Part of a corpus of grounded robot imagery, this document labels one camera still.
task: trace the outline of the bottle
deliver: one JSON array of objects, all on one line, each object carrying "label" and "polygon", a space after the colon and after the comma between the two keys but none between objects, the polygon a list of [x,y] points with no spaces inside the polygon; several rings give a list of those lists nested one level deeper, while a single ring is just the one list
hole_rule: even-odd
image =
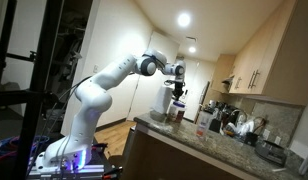
[{"label": "bottle", "polygon": [[204,137],[206,130],[211,124],[212,113],[201,111],[197,123],[196,135],[198,137]]},{"label": "bottle", "polygon": [[167,120],[168,121],[173,121],[173,122],[181,122],[185,113],[185,104],[179,102],[179,101],[174,101],[170,105],[170,109],[167,114]]}]

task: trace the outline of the doorway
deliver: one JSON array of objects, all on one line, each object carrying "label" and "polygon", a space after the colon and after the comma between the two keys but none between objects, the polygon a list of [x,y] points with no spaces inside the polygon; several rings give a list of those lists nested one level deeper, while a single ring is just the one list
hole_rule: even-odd
[{"label": "doorway", "polygon": [[[82,42],[85,36],[90,10],[93,0],[65,0],[61,22],[54,48],[53,61],[51,64],[47,91],[51,91],[60,99],[55,107],[58,112],[65,113],[66,101],[69,94],[63,94],[71,88],[76,72]],[[47,114],[53,107],[54,102],[45,103],[42,113]]]}]

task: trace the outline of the robotic arm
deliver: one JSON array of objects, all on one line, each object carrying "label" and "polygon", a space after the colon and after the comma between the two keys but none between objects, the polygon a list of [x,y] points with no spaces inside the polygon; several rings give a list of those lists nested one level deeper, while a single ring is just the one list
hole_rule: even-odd
[{"label": "robotic arm", "polygon": [[81,109],[74,116],[68,136],[52,143],[36,159],[37,171],[41,174],[73,171],[84,167],[91,160],[91,145],[95,127],[101,114],[112,105],[107,90],[119,85],[131,72],[151,76],[156,69],[164,75],[173,75],[175,80],[173,95],[178,100],[183,94],[185,63],[168,64],[165,56],[149,49],[142,57],[128,55],[121,61],[109,64],[101,72],[81,83],[75,91],[81,101]]}]

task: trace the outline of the kitchen cabinet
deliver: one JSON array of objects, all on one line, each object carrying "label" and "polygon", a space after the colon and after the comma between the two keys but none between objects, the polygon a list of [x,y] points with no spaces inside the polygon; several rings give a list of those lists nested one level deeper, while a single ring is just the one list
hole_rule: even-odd
[{"label": "kitchen cabinet", "polygon": [[228,86],[222,83],[222,81],[228,78],[232,70],[234,60],[235,55],[221,54],[219,56],[210,86],[211,89],[221,93],[229,91]]},{"label": "kitchen cabinet", "polygon": [[307,105],[308,1],[283,1],[237,54],[234,66],[230,93]]}]

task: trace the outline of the metal pole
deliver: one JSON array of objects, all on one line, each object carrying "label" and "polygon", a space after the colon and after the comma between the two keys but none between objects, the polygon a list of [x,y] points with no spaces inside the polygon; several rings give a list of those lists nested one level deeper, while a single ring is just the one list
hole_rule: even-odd
[{"label": "metal pole", "polygon": [[52,62],[64,0],[48,0],[29,91],[38,93],[26,105],[12,179],[25,179]]},{"label": "metal pole", "polygon": [[6,67],[5,59],[8,49],[8,43],[10,42],[16,4],[17,4],[16,0],[9,0],[5,12],[5,18],[0,39],[0,85],[2,80],[3,70]]}]

